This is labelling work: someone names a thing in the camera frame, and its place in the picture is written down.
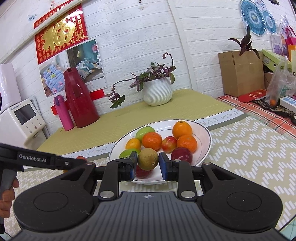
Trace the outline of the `person's left hand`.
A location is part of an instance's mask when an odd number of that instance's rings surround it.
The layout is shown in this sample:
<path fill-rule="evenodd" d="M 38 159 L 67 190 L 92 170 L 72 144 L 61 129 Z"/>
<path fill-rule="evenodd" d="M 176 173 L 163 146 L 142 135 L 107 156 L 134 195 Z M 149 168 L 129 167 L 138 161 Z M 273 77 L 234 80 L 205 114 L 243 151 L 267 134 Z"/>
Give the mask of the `person's left hand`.
<path fill-rule="evenodd" d="M 17 178 L 13 181 L 11 188 L 2 193 L 0 201 L 0 216 L 2 218 L 9 218 L 11 214 L 12 202 L 15 199 L 15 188 L 19 188 L 19 181 Z"/>

